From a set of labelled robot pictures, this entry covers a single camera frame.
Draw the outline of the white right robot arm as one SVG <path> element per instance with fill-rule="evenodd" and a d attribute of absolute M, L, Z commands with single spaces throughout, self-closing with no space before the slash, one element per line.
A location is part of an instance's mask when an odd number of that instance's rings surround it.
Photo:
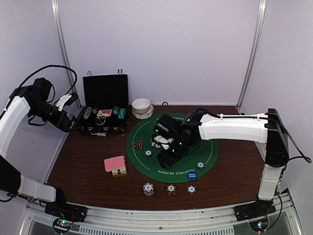
<path fill-rule="evenodd" d="M 251 212 L 261 216 L 269 209 L 283 168 L 288 163 L 288 135 L 278 111 L 269 108 L 255 115 L 224 115 L 198 108 L 184 120 L 163 114 L 154 126 L 155 140 L 162 146 L 157 155 L 160 166 L 171 169 L 186 157 L 189 148 L 200 141 L 243 140 L 266 146 L 265 166 L 258 192 L 258 200 L 251 204 Z"/>

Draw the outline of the blue small blind button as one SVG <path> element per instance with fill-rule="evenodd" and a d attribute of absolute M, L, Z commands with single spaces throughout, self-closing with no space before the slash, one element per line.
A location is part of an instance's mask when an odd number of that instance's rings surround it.
<path fill-rule="evenodd" d="M 189 181 L 195 181 L 195 180 L 197 180 L 198 179 L 198 173 L 197 172 L 195 172 L 195 171 L 190 171 L 190 172 L 188 172 L 187 173 L 187 179 L 189 180 Z"/>

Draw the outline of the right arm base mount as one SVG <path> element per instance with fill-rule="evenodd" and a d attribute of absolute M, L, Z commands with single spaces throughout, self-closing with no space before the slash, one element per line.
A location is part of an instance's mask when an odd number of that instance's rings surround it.
<path fill-rule="evenodd" d="M 274 213 L 276 208 L 274 205 L 267 206 L 265 204 L 250 203 L 235 206 L 234 212 L 237 221 L 244 221 Z"/>

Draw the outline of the single blue chip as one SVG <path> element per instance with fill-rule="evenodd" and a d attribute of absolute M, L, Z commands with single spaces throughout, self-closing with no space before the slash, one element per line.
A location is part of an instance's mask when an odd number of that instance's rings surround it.
<path fill-rule="evenodd" d="M 146 157 L 150 157 L 150 156 L 153 155 L 153 152 L 152 152 L 152 150 L 146 150 L 146 151 L 144 151 L 144 155 L 145 155 Z"/>
<path fill-rule="evenodd" d="M 205 164 L 203 162 L 197 162 L 197 168 L 203 169 L 205 167 Z"/>

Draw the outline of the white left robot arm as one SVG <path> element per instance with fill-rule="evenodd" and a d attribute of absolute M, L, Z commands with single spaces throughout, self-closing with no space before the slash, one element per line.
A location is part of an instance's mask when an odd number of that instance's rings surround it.
<path fill-rule="evenodd" d="M 37 78 L 32 85 L 16 88 L 10 95 L 0 116 L 0 189 L 11 198 L 19 196 L 51 203 L 51 209 L 59 217 L 66 217 L 70 213 L 70 206 L 57 198 L 60 190 L 24 177 L 6 160 L 8 147 L 24 117 L 40 117 L 66 133 L 78 127 L 76 117 L 68 117 L 63 110 L 77 100 L 77 93 L 65 94 L 52 105 L 47 101 L 51 88 L 48 80 Z"/>

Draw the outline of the dark blue green chip stack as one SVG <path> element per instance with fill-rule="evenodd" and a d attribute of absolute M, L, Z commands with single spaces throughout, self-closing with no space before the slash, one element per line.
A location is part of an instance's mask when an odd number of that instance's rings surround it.
<path fill-rule="evenodd" d="M 197 188 L 196 188 L 194 185 L 189 185 L 189 186 L 187 187 L 187 192 L 188 192 L 189 194 L 194 194 L 194 193 L 197 192 Z"/>

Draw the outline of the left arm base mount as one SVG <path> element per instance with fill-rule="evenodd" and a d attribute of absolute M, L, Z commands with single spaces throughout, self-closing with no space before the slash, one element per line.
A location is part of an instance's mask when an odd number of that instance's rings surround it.
<path fill-rule="evenodd" d="M 84 222 L 88 211 L 84 206 L 68 203 L 64 191 L 60 188 L 56 188 L 55 201 L 44 204 L 46 214 L 72 222 Z"/>

